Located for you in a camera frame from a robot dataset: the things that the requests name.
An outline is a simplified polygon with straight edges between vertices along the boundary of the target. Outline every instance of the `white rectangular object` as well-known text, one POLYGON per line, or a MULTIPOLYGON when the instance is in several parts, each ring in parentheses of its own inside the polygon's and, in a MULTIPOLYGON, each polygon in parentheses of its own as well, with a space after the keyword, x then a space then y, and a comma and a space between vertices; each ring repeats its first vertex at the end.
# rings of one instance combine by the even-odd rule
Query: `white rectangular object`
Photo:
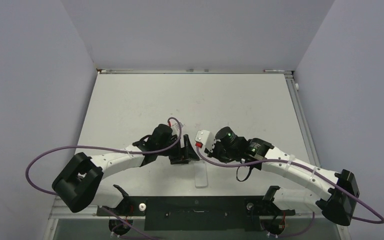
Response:
MULTIPOLYGON (((263 139, 309 162, 283 74, 100 74, 79 145, 120 149, 151 134, 171 116, 184 124, 182 134, 192 139, 198 130, 216 133, 230 126, 238 136, 263 139)), ((272 185, 303 189, 256 169, 245 182, 236 180, 236 169, 209 164, 206 169, 208 187, 196 188, 193 164, 170 165, 168 157, 160 156, 101 184, 120 185, 131 196, 264 195, 272 185)))

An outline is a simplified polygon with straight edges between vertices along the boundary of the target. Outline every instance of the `white tabletop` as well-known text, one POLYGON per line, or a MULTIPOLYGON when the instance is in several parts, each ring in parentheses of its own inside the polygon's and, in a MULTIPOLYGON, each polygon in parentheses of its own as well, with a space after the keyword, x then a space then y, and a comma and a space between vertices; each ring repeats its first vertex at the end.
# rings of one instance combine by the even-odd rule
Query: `white tabletop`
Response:
MULTIPOLYGON (((185 126, 193 142, 198 130, 214 134, 230 126, 238 136, 260 138, 309 162, 291 96, 282 74, 100 74, 79 145, 122 149, 151 134, 168 117, 185 126)), ((87 155, 99 150, 78 149, 87 155)), ((170 165, 168 157, 110 176, 131 196, 264 195, 269 186, 301 186, 273 173, 253 170, 245 182, 236 168, 207 164, 208 187, 196 188, 193 164, 170 165)), ((244 178, 247 169, 239 170, 244 178)))

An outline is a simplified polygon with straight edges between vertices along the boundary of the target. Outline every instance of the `bolt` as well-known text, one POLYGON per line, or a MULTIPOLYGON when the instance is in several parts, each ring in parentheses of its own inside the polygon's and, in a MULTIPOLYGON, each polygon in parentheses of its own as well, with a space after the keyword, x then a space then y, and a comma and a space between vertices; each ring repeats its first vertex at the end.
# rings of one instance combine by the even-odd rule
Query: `bolt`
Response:
POLYGON ((246 209, 248 209, 249 211, 254 207, 254 204, 252 202, 248 203, 246 205, 246 209))
POLYGON ((141 212, 145 211, 147 209, 147 205, 145 203, 141 203, 139 204, 139 210, 141 212))

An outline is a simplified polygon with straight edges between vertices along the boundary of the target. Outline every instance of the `white round knob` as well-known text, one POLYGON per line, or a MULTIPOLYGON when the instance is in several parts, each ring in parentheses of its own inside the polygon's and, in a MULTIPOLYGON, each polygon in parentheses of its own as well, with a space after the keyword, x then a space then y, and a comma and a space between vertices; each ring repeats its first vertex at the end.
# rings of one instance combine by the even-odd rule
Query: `white round knob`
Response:
POLYGON ((147 209, 147 205, 145 203, 141 203, 139 204, 139 210, 141 212, 145 211, 147 209))

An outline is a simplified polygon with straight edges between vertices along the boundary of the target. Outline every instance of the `wall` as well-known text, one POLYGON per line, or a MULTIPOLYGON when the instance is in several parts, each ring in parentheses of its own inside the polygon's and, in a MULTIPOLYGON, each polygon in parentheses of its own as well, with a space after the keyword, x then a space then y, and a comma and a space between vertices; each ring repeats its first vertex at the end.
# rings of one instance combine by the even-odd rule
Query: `wall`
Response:
MULTIPOLYGON (((322 166, 353 171, 384 216, 384 1, 336 0, 295 78, 322 166)), ((355 216, 375 219, 361 206, 355 216)), ((353 221, 350 232, 384 239, 384 225, 353 221)))
POLYGON ((98 68, 294 70, 334 0, 61 0, 98 68))
MULTIPOLYGON (((0 0, 0 239, 42 239, 54 197, 30 187, 24 171, 38 154, 77 142, 95 77, 59 0, 0 0)), ((43 159, 33 181, 50 190, 69 156, 43 159)))

